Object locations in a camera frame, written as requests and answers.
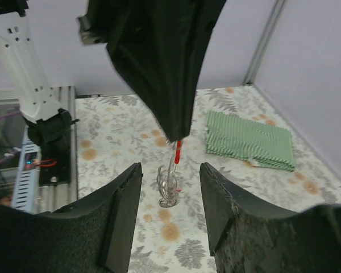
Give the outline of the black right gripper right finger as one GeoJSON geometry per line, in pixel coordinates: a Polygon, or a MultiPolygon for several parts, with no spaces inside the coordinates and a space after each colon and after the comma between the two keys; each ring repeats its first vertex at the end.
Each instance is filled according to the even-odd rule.
{"type": "Polygon", "coordinates": [[[199,169],[210,255],[218,272],[341,272],[341,205],[301,213],[199,169]]]}

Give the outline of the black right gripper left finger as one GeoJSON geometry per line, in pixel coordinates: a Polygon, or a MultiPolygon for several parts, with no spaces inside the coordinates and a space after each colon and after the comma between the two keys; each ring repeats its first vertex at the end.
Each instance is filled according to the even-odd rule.
{"type": "Polygon", "coordinates": [[[0,272],[127,272],[142,177],[135,163],[54,212],[0,205],[0,272]]]}

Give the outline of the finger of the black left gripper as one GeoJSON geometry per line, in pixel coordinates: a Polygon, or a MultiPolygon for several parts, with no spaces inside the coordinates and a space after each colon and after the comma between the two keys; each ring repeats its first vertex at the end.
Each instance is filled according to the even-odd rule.
{"type": "Polygon", "coordinates": [[[190,133],[194,99],[213,29],[225,1],[185,1],[181,17],[182,37],[182,84],[176,93],[175,116],[170,123],[170,136],[186,137],[190,133]]]}
{"type": "Polygon", "coordinates": [[[183,1],[117,1],[106,45],[112,64],[170,141],[187,136],[183,1]]]}

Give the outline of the silver keys bunch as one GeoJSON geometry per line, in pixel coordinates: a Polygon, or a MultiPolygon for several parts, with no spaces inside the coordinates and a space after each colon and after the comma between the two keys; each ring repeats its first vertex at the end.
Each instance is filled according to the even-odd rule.
{"type": "Polygon", "coordinates": [[[178,164],[174,163],[176,143],[171,144],[170,160],[167,166],[160,166],[157,170],[157,186],[161,196],[159,205],[162,208],[171,208],[177,204],[178,201],[178,185],[176,179],[176,167],[178,164]]]}

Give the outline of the red key tag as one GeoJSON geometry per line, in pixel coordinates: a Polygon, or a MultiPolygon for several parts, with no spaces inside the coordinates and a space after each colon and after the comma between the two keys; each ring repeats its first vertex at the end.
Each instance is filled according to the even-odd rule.
{"type": "Polygon", "coordinates": [[[178,164],[180,162],[182,144],[183,144],[182,140],[178,140],[176,143],[176,152],[175,152],[175,158],[174,158],[175,164],[178,164]]]}

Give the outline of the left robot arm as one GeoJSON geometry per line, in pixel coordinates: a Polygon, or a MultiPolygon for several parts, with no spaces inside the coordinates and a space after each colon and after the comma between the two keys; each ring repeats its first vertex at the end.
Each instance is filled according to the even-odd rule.
{"type": "MultiPolygon", "coordinates": [[[[115,70],[170,142],[190,133],[205,53],[224,1],[89,1],[78,18],[84,44],[106,44],[115,70]]],[[[50,89],[31,39],[26,1],[0,1],[0,60],[41,153],[70,152],[70,113],[50,89]]]]}

